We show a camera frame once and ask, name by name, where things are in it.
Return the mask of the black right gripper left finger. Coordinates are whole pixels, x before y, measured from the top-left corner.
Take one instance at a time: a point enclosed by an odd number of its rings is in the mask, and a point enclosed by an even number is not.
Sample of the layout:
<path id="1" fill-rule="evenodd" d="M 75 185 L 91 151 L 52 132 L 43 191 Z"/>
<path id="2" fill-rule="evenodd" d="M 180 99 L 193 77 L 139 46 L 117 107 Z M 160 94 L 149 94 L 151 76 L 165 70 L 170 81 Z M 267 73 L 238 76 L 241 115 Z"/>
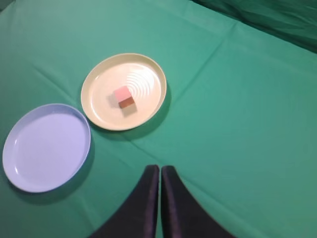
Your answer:
<path id="1" fill-rule="evenodd" d="M 117 211 L 90 237 L 154 238 L 159 199 L 159 167 L 148 165 Z"/>

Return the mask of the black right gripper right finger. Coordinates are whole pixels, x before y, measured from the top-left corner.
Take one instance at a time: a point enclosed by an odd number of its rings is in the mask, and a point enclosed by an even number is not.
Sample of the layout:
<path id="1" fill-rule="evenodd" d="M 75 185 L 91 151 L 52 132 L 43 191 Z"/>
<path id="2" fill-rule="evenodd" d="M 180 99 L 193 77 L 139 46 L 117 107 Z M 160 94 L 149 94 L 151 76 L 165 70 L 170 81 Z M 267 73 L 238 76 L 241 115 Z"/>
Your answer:
<path id="1" fill-rule="evenodd" d="M 161 169 L 161 223 L 165 238 L 232 238 L 196 201 L 175 167 Z"/>

